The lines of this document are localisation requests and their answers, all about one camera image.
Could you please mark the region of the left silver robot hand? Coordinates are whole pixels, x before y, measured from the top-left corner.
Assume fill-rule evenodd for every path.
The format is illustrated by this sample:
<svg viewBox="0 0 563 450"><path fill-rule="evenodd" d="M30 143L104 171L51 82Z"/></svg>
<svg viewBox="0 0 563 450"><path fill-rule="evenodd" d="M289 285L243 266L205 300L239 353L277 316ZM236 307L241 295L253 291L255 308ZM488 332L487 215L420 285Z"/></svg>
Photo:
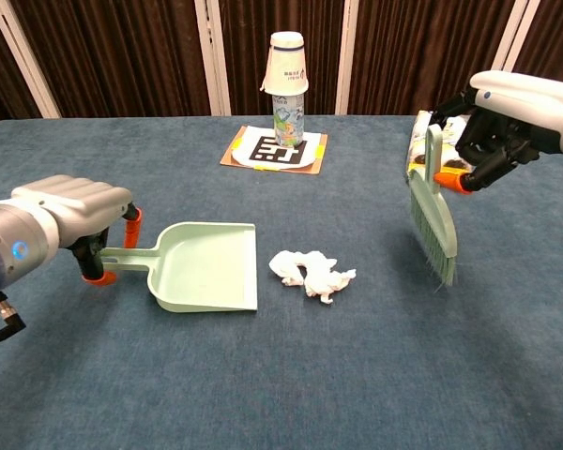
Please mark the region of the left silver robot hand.
<svg viewBox="0 0 563 450"><path fill-rule="evenodd" d="M89 284L106 286L116 281L116 274L104 268L100 252L117 220L126 220L123 247L135 248L138 243L143 213L124 187L58 174L14 188L11 198L51 215L58 246L71 251Z"/></svg>

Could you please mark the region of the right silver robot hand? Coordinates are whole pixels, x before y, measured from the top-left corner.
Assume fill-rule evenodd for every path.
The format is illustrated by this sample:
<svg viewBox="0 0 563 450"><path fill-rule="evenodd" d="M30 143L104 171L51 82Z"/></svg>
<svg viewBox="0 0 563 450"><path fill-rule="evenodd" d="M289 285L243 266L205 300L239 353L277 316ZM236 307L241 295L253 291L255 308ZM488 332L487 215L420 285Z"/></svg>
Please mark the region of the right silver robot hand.
<svg viewBox="0 0 563 450"><path fill-rule="evenodd" d="M436 173L434 181L443 188L470 194L541 153L563 155L563 82L484 70L437 106L430 123L444 127L462 114L469 119L455 150L473 171Z"/></svg>

